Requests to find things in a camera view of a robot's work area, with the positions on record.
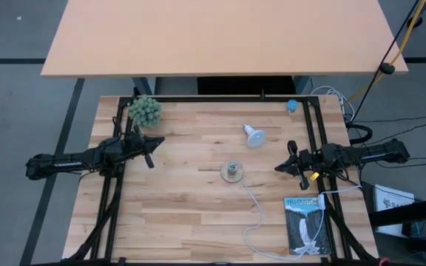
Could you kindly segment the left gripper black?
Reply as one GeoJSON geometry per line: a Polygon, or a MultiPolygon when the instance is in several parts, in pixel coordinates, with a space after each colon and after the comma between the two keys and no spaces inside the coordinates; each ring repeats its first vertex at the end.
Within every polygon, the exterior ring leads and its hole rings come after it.
{"type": "Polygon", "coordinates": [[[151,154],[165,140],[165,137],[149,137],[143,135],[139,126],[133,126],[133,130],[124,140],[124,154],[128,159],[143,155],[149,168],[154,168],[151,154]]]}

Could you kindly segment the metal lamp base with socket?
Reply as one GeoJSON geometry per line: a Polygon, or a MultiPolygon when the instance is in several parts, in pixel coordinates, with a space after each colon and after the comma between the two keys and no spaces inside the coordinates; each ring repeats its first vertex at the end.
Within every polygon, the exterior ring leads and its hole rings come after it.
{"type": "Polygon", "coordinates": [[[229,160],[222,164],[220,175],[228,183],[237,183],[243,178],[243,166],[235,160],[229,160]]]}

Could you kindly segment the Yellowstone waterfall book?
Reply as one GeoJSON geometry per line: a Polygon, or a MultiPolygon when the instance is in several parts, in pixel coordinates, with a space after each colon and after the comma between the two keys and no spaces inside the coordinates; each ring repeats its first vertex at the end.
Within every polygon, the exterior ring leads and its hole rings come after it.
{"type": "Polygon", "coordinates": [[[284,209],[291,255],[331,253],[324,209],[318,197],[286,197],[284,209]]]}

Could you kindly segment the black metal beam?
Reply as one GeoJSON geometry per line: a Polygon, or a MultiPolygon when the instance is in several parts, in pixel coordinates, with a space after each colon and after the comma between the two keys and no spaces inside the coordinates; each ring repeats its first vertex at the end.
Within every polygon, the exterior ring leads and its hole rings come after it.
{"type": "Polygon", "coordinates": [[[372,226],[377,227],[415,222],[423,219],[426,219],[426,201],[369,214],[372,226]]]}

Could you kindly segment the black metal table frame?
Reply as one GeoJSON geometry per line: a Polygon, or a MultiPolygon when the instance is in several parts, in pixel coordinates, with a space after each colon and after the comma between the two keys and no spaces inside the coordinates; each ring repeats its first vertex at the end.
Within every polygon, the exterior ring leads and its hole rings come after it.
{"type": "Polygon", "coordinates": [[[194,266],[277,266],[290,262],[283,207],[286,197],[315,197],[331,189],[357,241],[377,256],[362,192],[349,181],[327,180],[300,189],[296,177],[274,168],[288,158],[289,140],[300,149],[324,142],[348,144],[336,97],[302,96],[288,113],[284,95],[169,96],[161,98],[162,115],[152,135],[165,137],[154,152],[155,167],[143,158],[126,165],[115,226],[106,226],[97,257],[133,265],[172,263],[194,266]],[[247,146],[249,124],[266,133],[258,148],[247,146]],[[243,178],[228,183],[222,164],[235,160],[243,178]]]}

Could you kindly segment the white printed cardboard box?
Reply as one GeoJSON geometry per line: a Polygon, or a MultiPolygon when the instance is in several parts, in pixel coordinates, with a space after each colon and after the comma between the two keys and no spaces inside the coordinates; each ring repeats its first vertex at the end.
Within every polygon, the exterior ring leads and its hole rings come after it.
{"type": "MultiPolygon", "coordinates": [[[[373,189],[373,206],[375,212],[398,208],[413,204],[415,196],[412,193],[396,190],[382,185],[375,185],[373,189]]],[[[376,227],[377,233],[406,238],[402,233],[402,224],[376,227]]]]}

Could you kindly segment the white light bulb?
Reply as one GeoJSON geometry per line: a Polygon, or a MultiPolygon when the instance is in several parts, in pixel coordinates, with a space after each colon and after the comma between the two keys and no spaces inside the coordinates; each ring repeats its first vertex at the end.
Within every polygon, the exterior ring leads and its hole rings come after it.
{"type": "Polygon", "coordinates": [[[243,129],[248,135],[247,146],[249,148],[258,148],[266,141],[266,133],[263,130],[255,129],[249,124],[244,124],[243,129]]]}

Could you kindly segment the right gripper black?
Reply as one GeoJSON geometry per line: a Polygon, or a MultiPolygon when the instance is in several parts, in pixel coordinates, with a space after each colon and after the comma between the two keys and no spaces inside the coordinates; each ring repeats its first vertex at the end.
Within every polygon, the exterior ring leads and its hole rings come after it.
{"type": "Polygon", "coordinates": [[[310,176],[314,172],[320,173],[319,163],[316,157],[307,149],[298,151],[297,143],[293,140],[288,141],[289,158],[274,168],[275,171],[292,174],[300,179],[300,189],[307,190],[309,187],[310,176]]]}

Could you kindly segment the green potted plant white pot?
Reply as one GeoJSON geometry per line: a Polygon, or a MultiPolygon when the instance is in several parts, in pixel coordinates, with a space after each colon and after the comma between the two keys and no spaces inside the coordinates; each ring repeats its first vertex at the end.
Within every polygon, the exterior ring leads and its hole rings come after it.
{"type": "Polygon", "coordinates": [[[129,117],[141,128],[153,128],[160,122],[161,104],[154,98],[141,95],[129,106],[129,117]]]}

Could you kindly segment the light wooden desk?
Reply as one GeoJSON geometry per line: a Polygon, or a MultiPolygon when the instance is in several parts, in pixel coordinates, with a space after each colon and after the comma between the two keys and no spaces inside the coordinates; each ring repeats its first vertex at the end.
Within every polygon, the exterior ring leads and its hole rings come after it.
{"type": "Polygon", "coordinates": [[[408,67],[378,0],[68,0],[45,78],[371,74],[408,67]]]}

